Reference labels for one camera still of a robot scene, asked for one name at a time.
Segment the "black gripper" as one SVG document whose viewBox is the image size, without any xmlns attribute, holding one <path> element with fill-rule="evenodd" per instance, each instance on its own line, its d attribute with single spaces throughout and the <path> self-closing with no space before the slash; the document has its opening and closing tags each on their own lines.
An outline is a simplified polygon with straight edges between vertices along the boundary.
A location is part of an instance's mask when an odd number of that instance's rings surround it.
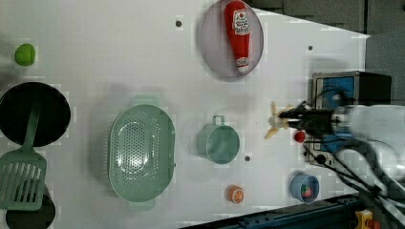
<svg viewBox="0 0 405 229">
<path fill-rule="evenodd" d="M 284 129 L 304 129 L 308 134 L 314 137 L 332 134 L 332 126 L 330 123 L 332 110 L 308 110 L 308 103 L 301 102 L 296 107 L 287 106 L 284 110 L 278 113 L 278 116 L 283 118 L 281 127 Z M 288 119 L 302 116 L 300 119 Z"/>
</svg>

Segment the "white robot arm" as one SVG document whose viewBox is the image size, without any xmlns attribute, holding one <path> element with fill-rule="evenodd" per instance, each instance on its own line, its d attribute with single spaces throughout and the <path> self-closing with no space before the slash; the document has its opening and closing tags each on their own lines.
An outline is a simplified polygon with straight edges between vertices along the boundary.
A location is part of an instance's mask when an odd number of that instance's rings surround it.
<svg viewBox="0 0 405 229">
<path fill-rule="evenodd" d="M 312 109 L 303 102 L 278 113 L 290 128 L 343 142 L 335 168 L 363 186 L 372 183 L 385 198 L 404 202 L 404 108 L 398 105 L 348 105 Z"/>
</svg>

